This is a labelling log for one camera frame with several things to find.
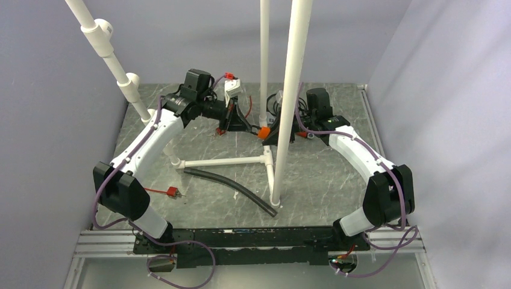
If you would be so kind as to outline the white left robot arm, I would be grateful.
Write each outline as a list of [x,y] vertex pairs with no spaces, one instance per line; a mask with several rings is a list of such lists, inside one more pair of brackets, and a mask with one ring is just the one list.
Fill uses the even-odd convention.
[[[151,207],[151,198],[139,180],[168,143],[197,117],[218,120],[221,130],[229,130],[229,115],[238,113],[234,98],[243,88],[233,74],[225,73],[223,78],[225,99],[222,101],[214,91],[218,81],[210,73],[189,69],[176,92],[157,98],[156,111],[126,150],[110,162],[99,162],[93,168],[96,193],[92,223],[96,229],[127,221],[149,237],[149,245],[155,251],[164,253],[172,247],[173,227]],[[120,214],[121,219],[100,225],[96,219],[99,205]]]

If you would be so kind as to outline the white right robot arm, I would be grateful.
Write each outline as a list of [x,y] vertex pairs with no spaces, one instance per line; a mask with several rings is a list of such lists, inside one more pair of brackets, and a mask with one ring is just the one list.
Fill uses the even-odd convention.
[[306,106],[295,115],[290,139],[303,132],[318,137],[340,153],[367,183],[362,206],[333,224],[332,242],[340,250],[354,244],[356,235],[399,220],[399,229],[415,210],[413,175],[405,165],[397,166],[364,141],[348,120],[335,115],[324,88],[306,92]]

